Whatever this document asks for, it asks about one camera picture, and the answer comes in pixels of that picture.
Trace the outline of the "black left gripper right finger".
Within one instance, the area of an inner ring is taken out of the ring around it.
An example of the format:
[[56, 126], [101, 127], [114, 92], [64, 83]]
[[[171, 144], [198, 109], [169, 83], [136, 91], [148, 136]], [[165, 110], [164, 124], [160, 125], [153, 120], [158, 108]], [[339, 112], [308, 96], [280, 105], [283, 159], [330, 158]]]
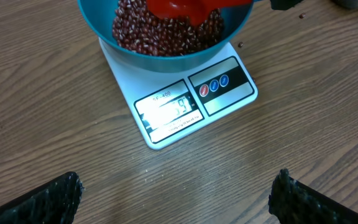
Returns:
[[285, 224], [358, 224], [358, 213], [280, 170], [268, 197], [268, 212]]

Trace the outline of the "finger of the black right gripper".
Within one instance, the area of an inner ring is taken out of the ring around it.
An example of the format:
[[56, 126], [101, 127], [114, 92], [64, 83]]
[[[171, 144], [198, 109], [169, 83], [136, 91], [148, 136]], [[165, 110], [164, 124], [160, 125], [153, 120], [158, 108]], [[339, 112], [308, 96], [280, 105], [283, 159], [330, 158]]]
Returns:
[[270, 0], [271, 8], [275, 11], [286, 11], [295, 7], [303, 0]]

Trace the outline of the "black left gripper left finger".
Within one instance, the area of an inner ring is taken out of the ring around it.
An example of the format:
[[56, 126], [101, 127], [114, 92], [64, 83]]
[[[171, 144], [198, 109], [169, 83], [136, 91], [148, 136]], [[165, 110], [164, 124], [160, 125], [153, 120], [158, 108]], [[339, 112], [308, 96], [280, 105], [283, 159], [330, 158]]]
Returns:
[[67, 172], [0, 206], [0, 223], [72, 224], [83, 184]]

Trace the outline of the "red measuring scoop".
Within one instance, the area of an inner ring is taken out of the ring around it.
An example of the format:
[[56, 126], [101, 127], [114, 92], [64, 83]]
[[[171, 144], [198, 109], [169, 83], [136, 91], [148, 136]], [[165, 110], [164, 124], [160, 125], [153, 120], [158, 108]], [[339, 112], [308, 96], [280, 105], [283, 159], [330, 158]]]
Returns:
[[194, 26], [203, 23], [215, 9], [251, 3], [253, 0], [146, 0], [147, 9], [158, 18], [188, 17]]

